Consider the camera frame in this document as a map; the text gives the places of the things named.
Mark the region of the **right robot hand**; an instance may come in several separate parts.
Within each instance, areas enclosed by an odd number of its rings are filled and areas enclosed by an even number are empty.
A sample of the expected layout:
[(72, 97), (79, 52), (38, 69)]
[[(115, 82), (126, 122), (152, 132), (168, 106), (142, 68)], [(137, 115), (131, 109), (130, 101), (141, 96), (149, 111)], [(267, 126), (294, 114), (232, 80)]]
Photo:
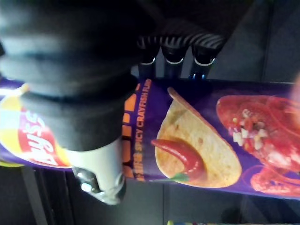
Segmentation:
[(217, 52), (250, 0), (3, 0), (0, 58), (5, 78), (66, 149), (83, 191), (108, 204), (126, 190), (121, 133), (144, 38)]

